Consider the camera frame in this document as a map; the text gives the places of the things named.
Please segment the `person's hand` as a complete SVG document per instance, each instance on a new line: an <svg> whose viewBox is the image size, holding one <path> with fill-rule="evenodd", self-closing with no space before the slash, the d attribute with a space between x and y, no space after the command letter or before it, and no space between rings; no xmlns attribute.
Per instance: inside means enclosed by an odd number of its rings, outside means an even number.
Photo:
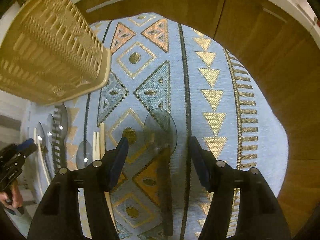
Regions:
<svg viewBox="0 0 320 240"><path fill-rule="evenodd" d="M6 192L1 192L0 199L1 203L11 210L23 206L23 197L20 193L18 182L16 180L10 185L10 195Z"/></svg>

